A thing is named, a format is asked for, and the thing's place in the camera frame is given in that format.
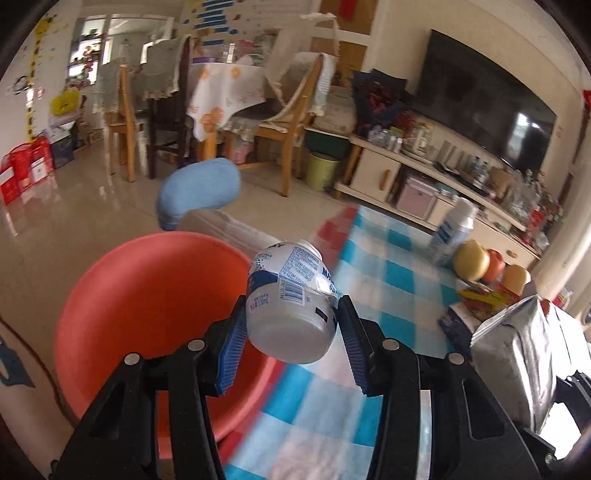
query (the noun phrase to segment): yogurt bottle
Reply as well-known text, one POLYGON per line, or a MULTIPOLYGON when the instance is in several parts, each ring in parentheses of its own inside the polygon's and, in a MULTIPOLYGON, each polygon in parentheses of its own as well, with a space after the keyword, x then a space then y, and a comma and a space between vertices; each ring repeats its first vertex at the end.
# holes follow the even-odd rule
POLYGON ((309 364, 328 351, 336 331, 337 291, 312 244, 282 242, 257 254, 246 294, 248 338, 261 352, 309 364))
POLYGON ((470 237, 477 211, 478 208, 469 200, 457 200, 456 206, 447 213, 431 237, 427 258, 432 263, 445 265, 450 261, 460 245, 470 237))

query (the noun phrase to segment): yellow bag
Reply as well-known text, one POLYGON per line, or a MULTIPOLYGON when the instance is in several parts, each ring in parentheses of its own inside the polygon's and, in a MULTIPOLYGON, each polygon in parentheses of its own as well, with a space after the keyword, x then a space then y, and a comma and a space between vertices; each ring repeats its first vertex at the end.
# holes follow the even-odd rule
POLYGON ((51 113, 54 116, 60 116, 78 110, 81 97, 80 91, 77 88, 64 90, 61 95, 51 99, 51 113))

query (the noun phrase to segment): red plastic basin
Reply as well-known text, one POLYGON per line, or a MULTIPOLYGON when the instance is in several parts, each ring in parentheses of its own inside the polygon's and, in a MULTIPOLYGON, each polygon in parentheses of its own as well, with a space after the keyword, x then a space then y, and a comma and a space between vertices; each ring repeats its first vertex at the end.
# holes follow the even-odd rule
MULTIPOLYGON (((246 292, 250 260, 212 237, 163 232, 127 242, 95 263, 73 289, 57 326, 57 376, 81 417, 130 352, 145 358, 174 352, 227 318, 246 292)), ((247 342, 234 385, 207 398, 216 440, 251 410, 276 360, 247 342)), ((171 457, 168 396, 158 396, 160 458, 171 457)))

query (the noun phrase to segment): silver foil bag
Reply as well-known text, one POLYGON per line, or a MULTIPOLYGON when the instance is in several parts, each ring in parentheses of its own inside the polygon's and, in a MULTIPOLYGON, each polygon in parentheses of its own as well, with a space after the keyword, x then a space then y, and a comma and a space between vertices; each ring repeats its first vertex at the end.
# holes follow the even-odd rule
POLYGON ((537 433, 556 389, 551 338, 560 326, 552 319, 529 297, 483 322, 470 344, 476 371, 509 418, 537 433))

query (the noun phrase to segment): tv stand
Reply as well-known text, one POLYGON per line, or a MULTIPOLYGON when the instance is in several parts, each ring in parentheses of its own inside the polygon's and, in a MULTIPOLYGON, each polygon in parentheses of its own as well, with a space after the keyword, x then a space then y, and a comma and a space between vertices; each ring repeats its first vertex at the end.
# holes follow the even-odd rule
POLYGON ((476 238, 485 248, 499 251, 508 264, 519 264, 524 268, 532 266, 534 261, 539 259, 533 249, 521 243, 514 236, 503 233, 494 225, 496 222, 508 229, 513 226, 520 231, 526 230, 523 224, 489 198, 479 195, 435 167, 407 155, 377 147, 356 135, 349 137, 349 141, 352 144, 352 150, 342 178, 335 182, 335 198, 346 193, 382 210, 394 213, 423 229, 435 231, 445 214, 453 208, 449 200, 438 198, 426 219, 417 218, 398 210, 388 201, 398 171, 404 165, 448 185, 483 207, 488 218, 477 216, 472 238, 476 238))

